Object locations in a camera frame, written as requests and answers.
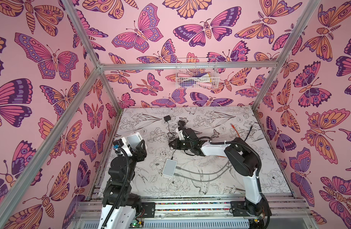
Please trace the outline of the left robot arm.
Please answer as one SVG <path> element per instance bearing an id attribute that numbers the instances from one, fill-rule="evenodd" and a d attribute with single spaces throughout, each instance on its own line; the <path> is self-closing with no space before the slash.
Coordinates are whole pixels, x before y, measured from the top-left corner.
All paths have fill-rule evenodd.
<path id="1" fill-rule="evenodd" d="M 98 228 L 128 229 L 144 213 L 141 197 L 132 193 L 131 182 L 137 163 L 147 157 L 146 144 L 142 139 L 133 148 L 126 138 L 121 138 L 113 142 L 112 151 L 116 157 L 110 162 Z"/>

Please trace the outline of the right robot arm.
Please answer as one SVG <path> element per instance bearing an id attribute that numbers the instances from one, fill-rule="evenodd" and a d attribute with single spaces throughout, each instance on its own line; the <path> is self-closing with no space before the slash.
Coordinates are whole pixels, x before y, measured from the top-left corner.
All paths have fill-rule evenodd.
<path id="1" fill-rule="evenodd" d="M 190 152 L 192 156 L 221 156 L 229 160 L 231 167 L 243 177 L 244 201 L 231 203 L 230 212 L 234 216 L 249 216 L 256 220 L 269 219 L 272 212 L 264 196 L 259 174 L 262 161 L 259 154 L 243 139 L 236 137 L 223 142 L 213 141 L 208 136 L 198 137 L 190 128 L 178 127 L 178 137 L 169 140 L 174 151 Z"/>

